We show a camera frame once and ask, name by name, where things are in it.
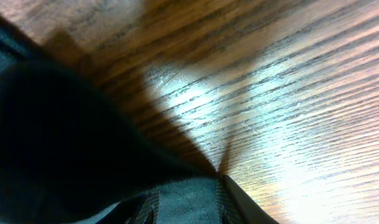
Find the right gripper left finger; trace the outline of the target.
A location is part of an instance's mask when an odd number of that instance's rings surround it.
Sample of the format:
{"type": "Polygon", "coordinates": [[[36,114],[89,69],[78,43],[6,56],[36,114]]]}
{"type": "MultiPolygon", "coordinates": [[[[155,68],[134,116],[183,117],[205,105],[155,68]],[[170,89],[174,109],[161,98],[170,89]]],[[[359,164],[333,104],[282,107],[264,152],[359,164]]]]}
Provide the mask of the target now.
{"type": "Polygon", "coordinates": [[[122,201],[96,224],[156,224],[159,198],[159,190],[152,190],[122,201]]]}

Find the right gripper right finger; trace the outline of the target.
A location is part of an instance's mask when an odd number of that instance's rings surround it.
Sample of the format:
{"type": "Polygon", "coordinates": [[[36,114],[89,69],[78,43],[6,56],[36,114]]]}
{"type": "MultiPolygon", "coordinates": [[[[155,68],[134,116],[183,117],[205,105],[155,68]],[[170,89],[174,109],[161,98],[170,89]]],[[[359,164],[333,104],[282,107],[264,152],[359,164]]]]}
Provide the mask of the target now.
{"type": "Polygon", "coordinates": [[[216,183],[221,224],[278,224],[228,175],[216,183]]]}

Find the black t-shirt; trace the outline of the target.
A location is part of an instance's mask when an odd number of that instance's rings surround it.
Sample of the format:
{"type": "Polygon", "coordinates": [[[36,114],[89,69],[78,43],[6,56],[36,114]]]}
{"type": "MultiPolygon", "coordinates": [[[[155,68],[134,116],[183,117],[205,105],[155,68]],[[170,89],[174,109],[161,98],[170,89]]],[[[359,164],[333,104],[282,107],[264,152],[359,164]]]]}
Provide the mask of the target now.
{"type": "Polygon", "coordinates": [[[216,183],[0,17],[0,223],[97,223],[152,190],[157,223],[218,223],[216,183]]]}

